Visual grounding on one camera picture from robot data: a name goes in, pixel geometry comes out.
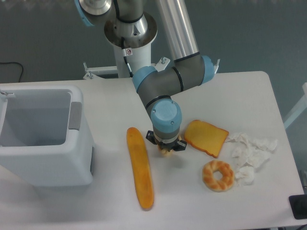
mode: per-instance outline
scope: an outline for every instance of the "white table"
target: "white table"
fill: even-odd
[[[37,82],[81,88],[96,149],[94,181],[84,187],[35,188],[0,167],[1,229],[251,229],[306,224],[295,220],[288,197],[303,194],[269,77],[264,72],[217,74],[199,87],[173,96],[183,133],[193,119],[257,138],[277,138],[278,149],[256,173],[253,185],[225,193],[201,180],[213,158],[188,146],[171,158],[145,141],[154,185],[154,205],[138,203],[126,131],[146,135],[152,125],[131,79]],[[234,145],[224,144],[220,160],[234,165]]]

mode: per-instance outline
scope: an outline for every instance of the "blue joint cap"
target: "blue joint cap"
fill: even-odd
[[[161,99],[153,106],[150,119],[160,132],[172,133],[180,128],[181,109],[173,100]]]
[[[153,66],[144,66],[140,69],[138,69],[135,74],[133,75],[132,82],[134,84],[136,92],[138,92],[138,88],[140,84],[143,82],[143,80],[152,72],[157,72],[155,67]]]
[[[202,84],[210,81],[214,77],[214,65],[208,56],[202,56],[205,63],[205,74],[203,76]]]

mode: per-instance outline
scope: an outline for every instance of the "black cable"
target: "black cable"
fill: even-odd
[[[21,73],[20,73],[20,76],[19,76],[19,79],[18,79],[18,82],[21,82],[21,77],[23,75],[23,72],[24,72],[24,66],[19,63],[19,62],[15,62],[15,61],[11,61],[11,62],[0,62],[0,65],[8,65],[8,64],[16,64],[16,65],[19,65],[21,67]]]
[[[304,225],[302,225],[301,227],[299,227],[298,229],[296,229],[296,230],[301,230],[301,229],[303,229],[304,227],[306,227],[307,226],[307,224],[304,224]]]
[[[121,49],[124,49],[124,48],[125,48],[124,42],[125,42],[125,38],[124,38],[124,37],[121,37]],[[130,75],[130,77],[132,78],[132,77],[133,77],[133,73],[132,73],[132,71],[131,71],[131,67],[130,67],[128,61],[127,61],[127,57],[126,57],[126,56],[124,56],[124,61],[125,61],[126,65],[127,65],[127,69],[128,69],[129,75]]]

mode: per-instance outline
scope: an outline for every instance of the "white paper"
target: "white paper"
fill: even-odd
[[[254,169],[258,169],[270,159],[278,144],[276,139],[250,138],[246,133],[233,133],[225,142],[242,143],[232,152],[232,157],[236,158],[235,178],[239,185],[248,185],[254,181]]]
[[[249,185],[254,181],[254,168],[251,166],[244,166],[235,173],[235,178],[239,185]]]

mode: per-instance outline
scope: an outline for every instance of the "white bin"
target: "white bin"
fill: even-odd
[[[75,86],[1,86],[0,164],[35,186],[91,183],[94,140]]]

